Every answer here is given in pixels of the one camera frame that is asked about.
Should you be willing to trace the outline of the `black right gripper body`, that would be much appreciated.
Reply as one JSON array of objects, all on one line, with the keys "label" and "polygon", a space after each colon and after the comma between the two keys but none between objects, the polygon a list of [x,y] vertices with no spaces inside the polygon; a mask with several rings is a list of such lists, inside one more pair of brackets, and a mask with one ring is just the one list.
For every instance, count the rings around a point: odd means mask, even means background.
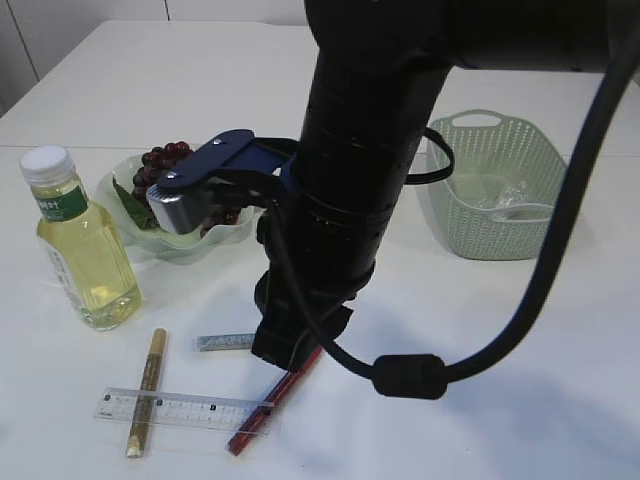
[{"label": "black right gripper body", "polygon": [[353,310],[345,305],[356,298],[374,269],[346,282],[323,283],[301,274],[287,245],[283,209],[270,204],[258,221],[256,237],[264,247],[269,268],[258,280],[254,301],[262,314],[251,353],[288,372],[298,373],[323,348],[352,373],[370,373],[372,366],[336,343]]}]

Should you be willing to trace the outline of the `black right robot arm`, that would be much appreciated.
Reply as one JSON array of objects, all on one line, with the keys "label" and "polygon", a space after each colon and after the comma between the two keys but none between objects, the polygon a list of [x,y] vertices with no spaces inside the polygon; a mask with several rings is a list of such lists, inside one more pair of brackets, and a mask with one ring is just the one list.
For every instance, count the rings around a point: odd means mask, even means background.
[{"label": "black right robot arm", "polygon": [[[501,361],[551,290],[614,111],[639,63],[635,1],[308,1],[319,53],[300,142],[257,229],[269,267],[253,354],[289,371],[317,348],[364,378],[456,382]],[[340,348],[346,302],[370,279],[418,144],[450,71],[600,72],[541,257],[510,322],[454,364],[431,354],[366,364]]]}]

